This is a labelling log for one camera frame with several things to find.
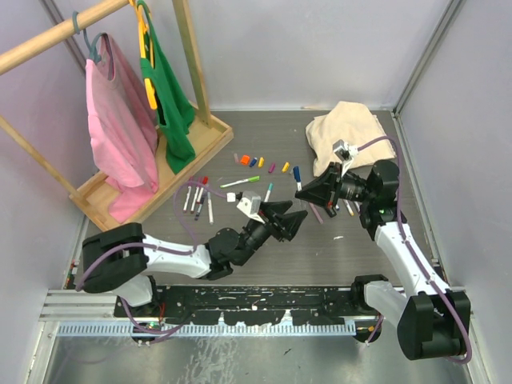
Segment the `pink pen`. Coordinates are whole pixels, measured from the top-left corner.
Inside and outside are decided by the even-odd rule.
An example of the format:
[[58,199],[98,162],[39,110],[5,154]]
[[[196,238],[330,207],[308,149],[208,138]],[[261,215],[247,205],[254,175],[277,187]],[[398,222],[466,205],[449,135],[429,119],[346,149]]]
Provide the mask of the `pink pen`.
[[318,209],[316,208],[316,206],[315,206],[313,203],[311,203],[311,202],[309,203],[309,205],[310,205],[310,208],[311,208],[311,210],[312,210],[312,212],[313,212],[314,216],[315,216],[315,217],[316,217],[316,219],[318,220],[318,222],[319,222],[320,224],[323,224],[323,223],[324,223],[324,221],[323,221],[322,216],[320,215],[320,213],[319,213]]

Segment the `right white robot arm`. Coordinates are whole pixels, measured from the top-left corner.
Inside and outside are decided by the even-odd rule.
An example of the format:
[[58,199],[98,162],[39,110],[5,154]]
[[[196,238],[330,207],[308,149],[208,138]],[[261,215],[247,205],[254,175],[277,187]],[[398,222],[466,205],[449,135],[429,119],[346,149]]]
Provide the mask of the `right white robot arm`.
[[395,327],[401,350],[411,361],[453,358],[465,363],[472,354],[470,300],[451,288],[422,254],[399,207],[399,188],[400,169],[390,160],[377,161],[366,178],[332,162],[295,196],[331,217],[338,200],[359,203],[362,228],[394,268],[400,290],[381,274],[354,279],[350,303],[355,312],[379,312]]

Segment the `orange highlighter cap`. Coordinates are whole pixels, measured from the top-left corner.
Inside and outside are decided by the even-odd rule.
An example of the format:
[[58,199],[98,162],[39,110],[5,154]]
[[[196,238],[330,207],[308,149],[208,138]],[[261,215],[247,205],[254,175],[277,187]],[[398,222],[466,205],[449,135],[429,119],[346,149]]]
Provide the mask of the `orange highlighter cap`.
[[250,162],[250,157],[248,155],[243,155],[240,160],[239,160],[239,163],[244,165],[244,166],[247,166]]

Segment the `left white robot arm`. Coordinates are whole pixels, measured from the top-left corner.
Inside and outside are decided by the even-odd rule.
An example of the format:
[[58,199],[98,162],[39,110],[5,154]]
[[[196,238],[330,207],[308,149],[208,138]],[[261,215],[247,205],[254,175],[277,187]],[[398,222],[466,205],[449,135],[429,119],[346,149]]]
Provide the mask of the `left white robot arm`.
[[240,230],[223,228],[207,242],[184,245],[144,234],[131,222],[87,238],[82,243],[83,275],[76,290],[88,294],[113,292],[143,317],[156,314],[160,297],[151,277],[180,274],[193,279],[219,280],[244,266],[269,239],[290,241],[307,217],[292,211],[292,201],[264,202],[258,194],[229,193],[228,202],[248,217]]

